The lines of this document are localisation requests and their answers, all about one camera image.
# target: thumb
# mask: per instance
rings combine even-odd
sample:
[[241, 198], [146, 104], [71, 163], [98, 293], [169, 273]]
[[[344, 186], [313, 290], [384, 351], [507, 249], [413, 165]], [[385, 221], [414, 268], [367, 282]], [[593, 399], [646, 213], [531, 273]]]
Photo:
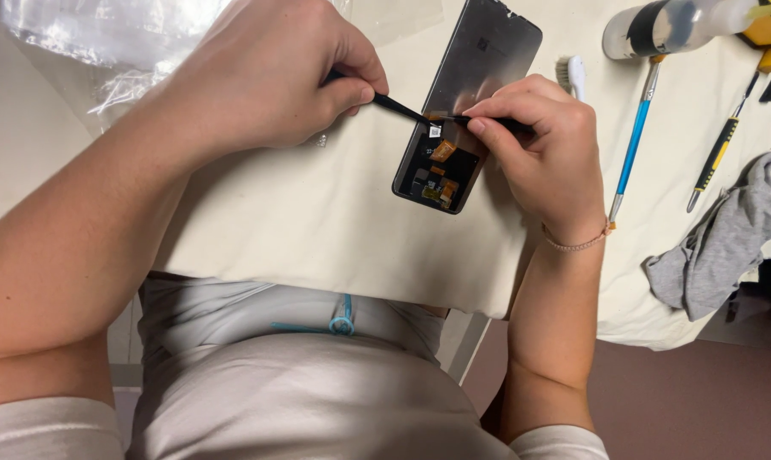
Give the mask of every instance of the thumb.
[[374, 100], [374, 89], [362, 78], [337, 78], [319, 89], [320, 99], [329, 107], [331, 120], [354, 106]]
[[468, 122], [468, 130], [479, 138], [496, 156], [507, 173], [524, 173], [535, 167], [534, 159], [524, 151], [519, 141], [496, 120], [476, 117]]

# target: white work mat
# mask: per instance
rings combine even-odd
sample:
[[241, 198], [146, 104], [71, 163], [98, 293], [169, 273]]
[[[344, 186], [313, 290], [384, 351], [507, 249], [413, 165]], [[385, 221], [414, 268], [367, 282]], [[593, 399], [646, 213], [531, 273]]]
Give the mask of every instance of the white work mat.
[[[507, 2], [543, 30], [544, 42], [531, 72], [554, 78], [559, 56], [583, 57], [588, 103], [598, 114], [608, 203], [647, 65], [608, 60], [601, 51], [601, 35], [616, 12], [643, 1]], [[421, 109], [463, 4], [445, 0], [443, 23], [379, 48], [396, 100]], [[10, 42], [5, 45], [13, 48]], [[618, 230], [607, 243], [599, 338], [671, 348], [693, 340], [705, 324], [690, 323], [685, 312], [654, 298], [642, 264], [677, 245], [719, 190], [731, 186], [751, 159], [771, 150], [771, 104], [757, 103], [768, 81], [761, 77], [713, 182], [695, 212], [686, 214], [702, 164], [759, 56], [738, 38], [721, 37], [664, 62], [618, 214]], [[5, 75], [24, 66], [10, 64], [0, 59], [0, 67], [7, 67]], [[5, 89], [0, 91], [0, 215], [88, 139], [75, 119], [60, 121], [71, 117], [60, 101], [23, 98], [13, 91], [33, 91], [34, 86], [17, 83], [0, 78]], [[35, 105], [24, 107], [25, 101]], [[45, 115], [45, 102], [58, 108], [56, 120]], [[338, 123], [325, 149], [240, 153], [211, 164], [193, 176], [156, 268], [379, 296], [502, 318], [533, 247], [525, 248], [525, 228], [532, 228], [537, 238], [537, 222], [523, 219], [494, 161], [487, 162], [456, 216], [392, 194], [393, 176], [412, 129], [412, 122], [368, 106], [357, 117]]]

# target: yellow and black handle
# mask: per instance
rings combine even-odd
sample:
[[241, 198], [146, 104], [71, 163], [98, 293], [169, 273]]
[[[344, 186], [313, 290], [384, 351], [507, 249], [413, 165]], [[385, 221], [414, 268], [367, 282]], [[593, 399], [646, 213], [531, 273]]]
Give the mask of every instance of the yellow and black handle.
[[728, 121], [726, 121], [726, 125], [723, 127], [723, 131], [720, 131], [717, 142], [711, 149], [709, 158], [706, 160], [706, 165], [703, 166], [703, 171], [700, 172], [700, 178], [697, 179], [697, 184], [694, 186], [694, 189], [698, 192], [706, 190], [709, 181], [711, 181], [711, 177], [715, 175], [717, 166], [720, 164], [720, 160], [723, 158], [723, 154], [728, 148], [728, 143], [732, 140], [734, 131], [738, 128], [739, 121], [740, 120], [738, 120], [737, 117], [729, 118]]

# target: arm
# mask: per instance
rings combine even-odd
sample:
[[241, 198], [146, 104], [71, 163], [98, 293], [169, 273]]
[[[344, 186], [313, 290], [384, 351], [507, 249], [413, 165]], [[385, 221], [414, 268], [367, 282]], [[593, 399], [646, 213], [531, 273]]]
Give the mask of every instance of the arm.
[[[606, 225], [595, 114], [540, 75], [524, 78], [465, 112], [491, 148], [523, 207], [564, 246], [593, 240]], [[524, 148], [501, 125], [512, 116], [538, 137]], [[549, 425], [593, 429], [586, 383], [592, 364], [604, 244], [563, 253], [540, 244], [510, 315], [500, 437], [510, 443]]]
[[[332, 66], [350, 75], [321, 87]], [[387, 92], [374, 47], [324, 0], [238, 0], [109, 132], [0, 220], [0, 403], [112, 404], [106, 328], [197, 168], [298, 144]]]

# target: white brush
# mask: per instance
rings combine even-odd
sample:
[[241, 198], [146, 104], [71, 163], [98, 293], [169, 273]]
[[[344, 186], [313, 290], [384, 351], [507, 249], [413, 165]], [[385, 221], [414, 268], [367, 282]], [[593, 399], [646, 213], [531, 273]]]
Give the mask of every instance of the white brush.
[[576, 99], [585, 101], [586, 70], [580, 56], [562, 57], [555, 63], [555, 78], [564, 91], [575, 92]]

